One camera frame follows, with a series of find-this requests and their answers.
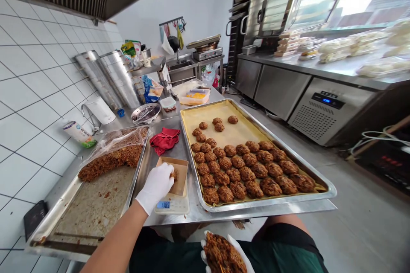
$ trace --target gray floor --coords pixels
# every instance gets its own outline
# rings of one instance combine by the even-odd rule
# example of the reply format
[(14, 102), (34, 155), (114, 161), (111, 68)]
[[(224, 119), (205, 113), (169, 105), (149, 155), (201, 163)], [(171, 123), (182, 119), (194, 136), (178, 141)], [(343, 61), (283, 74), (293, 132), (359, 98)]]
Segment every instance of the gray floor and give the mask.
[[(225, 95), (235, 101), (240, 96)], [(262, 110), (243, 106), (278, 138), (324, 174), (337, 188), (338, 210), (302, 214), (329, 272), (409, 272), (409, 198), (332, 150), (276, 122)], [(248, 235), (258, 227), (248, 227)]]

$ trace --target dark shorts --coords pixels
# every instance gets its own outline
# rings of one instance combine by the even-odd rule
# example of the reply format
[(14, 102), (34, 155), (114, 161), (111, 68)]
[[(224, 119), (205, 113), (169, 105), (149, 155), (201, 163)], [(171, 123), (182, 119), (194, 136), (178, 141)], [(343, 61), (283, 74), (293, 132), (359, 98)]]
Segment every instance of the dark shorts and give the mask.
[[(314, 240), (300, 228), (278, 223), (269, 226), (260, 239), (238, 241), (248, 256), (255, 272), (324, 272), (328, 273)], [(197, 272), (205, 269), (200, 260), (200, 243), (170, 243), (148, 227), (144, 227), (130, 259), (130, 273), (141, 271), (143, 260), (161, 258), (167, 265), (153, 272)]]

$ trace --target white cable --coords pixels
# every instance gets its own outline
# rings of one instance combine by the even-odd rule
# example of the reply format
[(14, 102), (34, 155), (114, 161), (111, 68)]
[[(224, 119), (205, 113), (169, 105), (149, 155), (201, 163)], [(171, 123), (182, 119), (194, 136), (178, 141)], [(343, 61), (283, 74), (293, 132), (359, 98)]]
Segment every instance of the white cable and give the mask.
[[(383, 128), (383, 132), (380, 132), (380, 131), (365, 131), (365, 132), (362, 132), (362, 136), (363, 136), (364, 138), (361, 139), (359, 142), (357, 142), (356, 145), (353, 146), (351, 149), (349, 149), (350, 154), (353, 156), (355, 149), (357, 149), (358, 147), (363, 146), (363, 145), (366, 144), (366, 143), (369, 143), (370, 141), (376, 140), (376, 139), (378, 139), (378, 140), (384, 140), (384, 141), (396, 141), (396, 142), (401, 142), (401, 143), (403, 143), (403, 144), (406, 145), (406, 146), (410, 146), (410, 142), (400, 140), (399, 138), (395, 137), (394, 135), (387, 133), (386, 130), (389, 129), (389, 128), (391, 128), (391, 127), (392, 127), (392, 126), (386, 126), (386, 127), (384, 127), (384, 128)], [(366, 134), (369, 134), (369, 133), (385, 134), (387, 137), (376, 137), (376, 136), (368, 136), (368, 135), (366, 135)]]

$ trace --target red cloth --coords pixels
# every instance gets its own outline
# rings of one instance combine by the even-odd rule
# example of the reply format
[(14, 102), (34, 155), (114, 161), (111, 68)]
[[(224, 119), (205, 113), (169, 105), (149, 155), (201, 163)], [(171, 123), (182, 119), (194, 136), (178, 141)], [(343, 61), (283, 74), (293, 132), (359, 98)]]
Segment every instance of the red cloth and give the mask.
[(174, 147), (179, 141), (178, 134), (181, 131), (179, 129), (168, 129), (163, 127), (160, 134), (154, 135), (149, 143), (152, 147), (155, 147), (157, 155), (161, 156), (166, 150)]

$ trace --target gloved hand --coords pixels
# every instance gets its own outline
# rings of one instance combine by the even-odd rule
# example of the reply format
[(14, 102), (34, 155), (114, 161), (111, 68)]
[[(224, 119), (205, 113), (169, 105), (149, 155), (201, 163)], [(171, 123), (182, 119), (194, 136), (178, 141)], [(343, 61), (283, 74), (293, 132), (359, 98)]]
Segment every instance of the gloved hand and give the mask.
[(149, 172), (144, 187), (135, 198), (148, 215), (151, 215), (157, 203), (171, 190), (174, 178), (170, 178), (170, 175), (173, 172), (174, 167), (165, 162)]
[[(206, 237), (207, 237), (206, 234), (208, 232), (210, 231), (209, 230), (204, 231), (205, 240), (201, 240), (202, 248), (204, 248), (204, 246), (206, 245)], [(248, 271), (248, 273), (255, 273), (255, 270), (253, 270), (252, 268), (251, 262), (249, 261), (243, 249), (240, 247), (239, 243), (235, 239), (233, 239), (231, 235), (228, 235), (226, 239), (228, 240), (230, 244), (234, 246), (234, 248), (238, 251), (239, 255), (242, 257), (243, 262), (246, 265), (246, 270)], [(202, 258), (202, 261), (206, 264), (206, 268), (205, 268), (206, 273), (211, 273), (211, 268), (208, 266), (208, 262), (206, 261), (206, 254), (204, 250), (201, 251), (201, 258)]]

